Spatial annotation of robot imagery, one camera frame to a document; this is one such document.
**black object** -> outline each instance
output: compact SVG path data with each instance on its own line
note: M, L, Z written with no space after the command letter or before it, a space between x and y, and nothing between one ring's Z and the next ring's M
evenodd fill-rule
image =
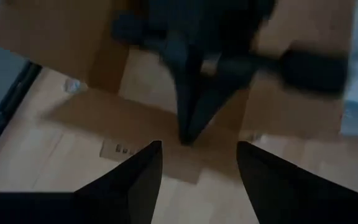
M337 95L347 78L346 58L289 50L279 60L253 54L252 40L273 12L275 0L149 0L147 17L130 12L113 22L112 36L157 52L177 92L182 144L191 144L216 112L260 68L281 74L288 85ZM212 77L203 62L219 54Z
M358 223L358 193L248 142L238 143L237 162L260 224Z
M0 193L0 223L151 223L161 178L154 141L74 193Z

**wooden floor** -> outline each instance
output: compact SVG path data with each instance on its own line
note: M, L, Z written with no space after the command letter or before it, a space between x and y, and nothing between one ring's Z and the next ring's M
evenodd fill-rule
M74 191L120 163L99 156L102 135L50 121L45 116L72 97L62 88L66 78L44 69L2 134L0 191ZM96 100L106 95L96 91L94 97ZM328 144L262 136L255 143L358 191L358 142ZM226 159L208 166L197 159L184 162L185 175L195 175L195 181L165 175L153 223L257 223L241 184L234 151L222 152ZM208 157L215 152L202 153Z

